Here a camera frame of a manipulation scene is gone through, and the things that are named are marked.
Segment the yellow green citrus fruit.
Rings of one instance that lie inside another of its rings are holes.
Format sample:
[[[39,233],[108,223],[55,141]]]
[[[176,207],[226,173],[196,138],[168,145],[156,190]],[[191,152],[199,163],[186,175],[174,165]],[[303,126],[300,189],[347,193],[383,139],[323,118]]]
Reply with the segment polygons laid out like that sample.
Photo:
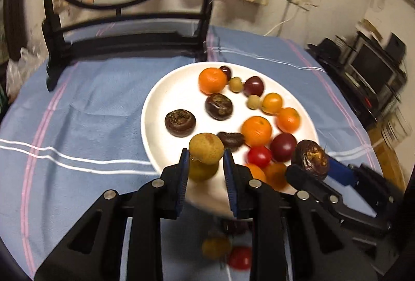
[[[211,179],[218,171],[218,168],[218,162],[215,164],[204,164],[191,157],[189,161],[189,178],[196,183],[202,183]]]

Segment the tan longan fruit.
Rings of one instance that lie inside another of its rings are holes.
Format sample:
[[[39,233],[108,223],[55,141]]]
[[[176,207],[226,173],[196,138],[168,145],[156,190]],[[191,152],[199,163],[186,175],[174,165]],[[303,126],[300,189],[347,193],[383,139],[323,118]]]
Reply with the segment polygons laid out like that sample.
[[[259,109],[261,106],[261,98],[258,95],[250,95],[246,102],[246,105],[251,110]]]
[[[189,153],[203,164],[216,164],[224,154],[224,145],[212,133],[199,133],[189,142]]]

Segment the yellow orange tangerine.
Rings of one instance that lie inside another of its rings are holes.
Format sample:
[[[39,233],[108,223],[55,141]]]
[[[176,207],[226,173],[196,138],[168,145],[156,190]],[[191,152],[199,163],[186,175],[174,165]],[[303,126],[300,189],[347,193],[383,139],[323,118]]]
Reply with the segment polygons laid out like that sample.
[[[283,106],[283,99],[277,93],[268,93],[261,102],[261,110],[268,115],[278,114]]]
[[[257,179],[264,183],[267,182],[267,177],[265,175],[265,172],[260,167],[258,167],[255,164],[246,164],[245,166],[248,167],[254,179]]]

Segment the red cherry tomato on plate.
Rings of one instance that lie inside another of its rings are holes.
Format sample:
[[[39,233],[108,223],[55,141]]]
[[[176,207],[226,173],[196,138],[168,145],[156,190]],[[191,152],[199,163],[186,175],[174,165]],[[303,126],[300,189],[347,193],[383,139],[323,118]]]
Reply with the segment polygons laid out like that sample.
[[[260,169],[265,169],[272,161],[272,153],[265,146],[251,147],[246,155],[248,164],[256,165]]]

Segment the white oval plate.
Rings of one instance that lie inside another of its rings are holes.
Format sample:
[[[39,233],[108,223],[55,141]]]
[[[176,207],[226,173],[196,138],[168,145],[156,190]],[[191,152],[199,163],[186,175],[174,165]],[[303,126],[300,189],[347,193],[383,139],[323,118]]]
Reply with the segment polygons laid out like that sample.
[[[222,93],[233,103],[233,114],[224,121],[213,119],[205,111],[207,96],[198,87],[198,76],[206,68],[218,68],[223,63],[192,63],[177,68],[161,78],[147,95],[141,112],[141,137],[150,163],[158,173],[165,167],[178,163],[183,148],[187,148],[191,138],[197,133],[220,131],[236,133],[243,122],[252,116],[262,116],[272,125],[272,138],[281,133],[276,127],[275,117],[263,114],[260,109],[251,110],[246,106],[247,98],[243,93],[233,93],[226,88]],[[296,140],[314,140],[319,137],[314,123],[306,109],[297,98],[279,82],[242,65],[231,64],[232,74],[246,80],[258,76],[265,84],[265,93],[275,92],[282,96],[283,107],[292,107],[299,112],[301,125],[293,134]],[[187,137],[173,136],[165,127],[165,116],[176,109],[186,109],[196,117],[196,127]],[[222,160],[219,170],[205,183],[189,181],[186,189],[186,201],[194,207],[224,218],[233,218],[226,191]]]

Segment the blue striped tablecloth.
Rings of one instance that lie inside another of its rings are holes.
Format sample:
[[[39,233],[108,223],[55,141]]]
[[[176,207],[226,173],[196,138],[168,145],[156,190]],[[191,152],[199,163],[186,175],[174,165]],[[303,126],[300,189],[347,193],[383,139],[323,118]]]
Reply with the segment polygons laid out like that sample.
[[[304,106],[328,154],[380,164],[369,136],[322,67],[278,37],[211,27],[208,58],[257,70]],[[65,70],[54,91],[40,67],[1,122],[1,238],[24,272],[43,260],[103,192],[137,190],[157,174],[141,140],[152,87],[186,56],[113,58]]]

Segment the black monitor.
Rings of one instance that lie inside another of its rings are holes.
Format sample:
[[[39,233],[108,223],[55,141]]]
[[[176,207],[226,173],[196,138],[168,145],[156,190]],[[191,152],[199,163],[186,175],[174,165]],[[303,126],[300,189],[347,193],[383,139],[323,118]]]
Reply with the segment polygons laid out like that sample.
[[[384,87],[391,85],[398,74],[383,54],[366,42],[350,56],[348,68],[377,95]]]

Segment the small tan longan on plate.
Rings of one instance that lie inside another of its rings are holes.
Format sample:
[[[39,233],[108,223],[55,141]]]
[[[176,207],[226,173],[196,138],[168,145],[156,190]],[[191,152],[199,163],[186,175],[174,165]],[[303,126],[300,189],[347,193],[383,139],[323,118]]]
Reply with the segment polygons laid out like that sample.
[[[240,93],[244,89],[244,84],[240,77],[233,77],[229,80],[228,87],[233,93]]]

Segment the orange tangerine on plate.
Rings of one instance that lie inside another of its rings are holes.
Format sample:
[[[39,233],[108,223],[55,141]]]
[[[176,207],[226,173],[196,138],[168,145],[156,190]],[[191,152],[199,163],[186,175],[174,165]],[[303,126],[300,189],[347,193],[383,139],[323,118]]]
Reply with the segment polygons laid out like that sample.
[[[198,87],[206,95],[221,93],[227,82],[226,74],[219,68],[206,68],[198,76]]]

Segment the dark water chestnut on plate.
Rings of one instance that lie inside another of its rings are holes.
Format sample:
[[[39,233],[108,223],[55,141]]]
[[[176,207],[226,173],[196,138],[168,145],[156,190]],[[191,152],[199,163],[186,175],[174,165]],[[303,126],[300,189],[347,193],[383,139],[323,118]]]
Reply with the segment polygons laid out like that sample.
[[[229,67],[227,67],[227,66],[224,66],[224,65],[221,66],[219,69],[222,70],[222,72],[226,75],[226,80],[227,81],[230,81],[231,78],[232,78],[232,71],[231,71],[231,69]]]

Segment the white plastic bag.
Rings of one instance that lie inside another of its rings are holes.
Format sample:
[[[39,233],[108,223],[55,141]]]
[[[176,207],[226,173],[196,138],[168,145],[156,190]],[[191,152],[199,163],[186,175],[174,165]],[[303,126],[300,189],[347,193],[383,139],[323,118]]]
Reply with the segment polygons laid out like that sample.
[[[39,53],[32,53],[26,48],[20,49],[19,61],[9,60],[6,68],[6,94],[9,103],[18,96],[28,78],[45,62],[46,57]]]

